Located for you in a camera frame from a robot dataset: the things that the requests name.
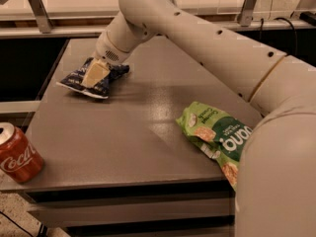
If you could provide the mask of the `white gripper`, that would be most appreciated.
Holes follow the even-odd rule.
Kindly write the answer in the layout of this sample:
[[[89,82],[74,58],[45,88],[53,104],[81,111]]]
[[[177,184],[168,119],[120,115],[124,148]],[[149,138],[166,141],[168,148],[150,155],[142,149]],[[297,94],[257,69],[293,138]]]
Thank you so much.
[[[93,88],[107,77],[110,74],[110,68],[106,62],[112,65],[122,64],[131,54],[131,45],[132,38],[129,32],[103,31],[96,42],[95,58],[83,66],[84,76],[81,85]]]

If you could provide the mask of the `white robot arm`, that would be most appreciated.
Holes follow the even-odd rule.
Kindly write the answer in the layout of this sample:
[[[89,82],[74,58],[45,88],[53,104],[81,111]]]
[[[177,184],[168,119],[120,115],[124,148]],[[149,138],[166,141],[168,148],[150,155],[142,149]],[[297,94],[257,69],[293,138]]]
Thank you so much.
[[[86,87],[142,42],[166,36],[264,115],[240,161],[236,237],[316,237],[316,70],[179,9],[175,0],[118,0]]]

